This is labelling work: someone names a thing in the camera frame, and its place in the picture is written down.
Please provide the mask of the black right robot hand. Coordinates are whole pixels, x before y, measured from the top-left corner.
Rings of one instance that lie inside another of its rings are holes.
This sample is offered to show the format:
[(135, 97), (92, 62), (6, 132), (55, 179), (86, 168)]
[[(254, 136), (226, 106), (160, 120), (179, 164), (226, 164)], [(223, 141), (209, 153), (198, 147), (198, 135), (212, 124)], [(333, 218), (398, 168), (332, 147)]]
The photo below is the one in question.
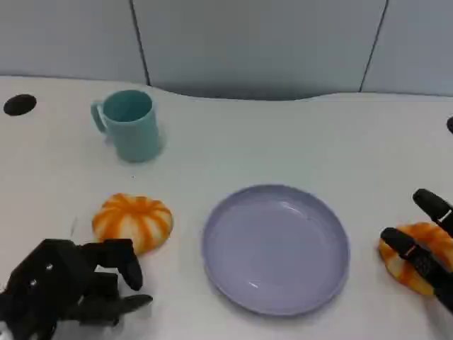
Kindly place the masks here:
[(414, 203), (431, 219), (387, 227), (378, 251), (387, 271), (418, 294), (434, 296), (452, 311), (452, 204), (419, 188)]

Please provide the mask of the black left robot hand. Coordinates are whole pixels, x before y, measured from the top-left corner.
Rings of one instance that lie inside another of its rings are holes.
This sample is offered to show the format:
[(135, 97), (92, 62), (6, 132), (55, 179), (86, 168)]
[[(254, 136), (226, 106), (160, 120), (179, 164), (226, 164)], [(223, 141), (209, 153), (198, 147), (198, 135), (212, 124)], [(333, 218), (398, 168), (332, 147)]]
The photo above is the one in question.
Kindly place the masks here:
[(1, 292), (2, 339), (51, 339), (59, 322), (114, 327), (149, 305), (131, 239), (78, 245), (44, 239)]

